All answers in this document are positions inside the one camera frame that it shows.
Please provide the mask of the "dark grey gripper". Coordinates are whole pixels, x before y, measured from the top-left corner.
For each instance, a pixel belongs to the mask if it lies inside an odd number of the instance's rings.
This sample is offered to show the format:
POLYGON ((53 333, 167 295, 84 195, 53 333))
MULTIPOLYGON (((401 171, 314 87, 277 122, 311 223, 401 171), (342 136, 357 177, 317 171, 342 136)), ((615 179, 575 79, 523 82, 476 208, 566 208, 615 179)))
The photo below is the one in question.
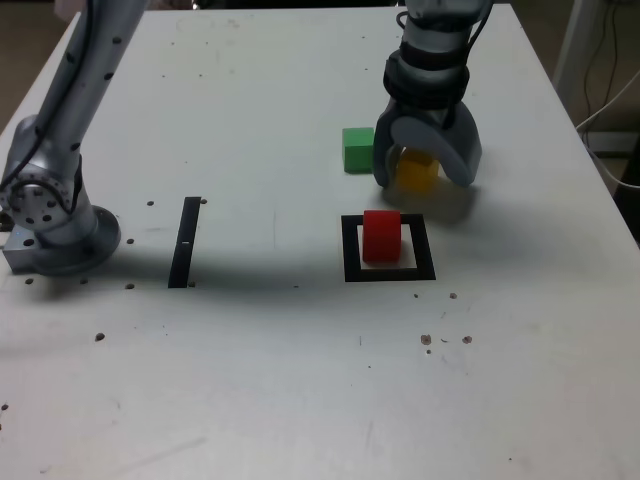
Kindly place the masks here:
POLYGON ((377 120, 373 142, 372 172, 382 188, 392 182, 389 155, 396 144, 432 155, 458 186, 468 187, 476 178, 482 146, 476 122, 464 103, 427 109, 389 100, 377 120))

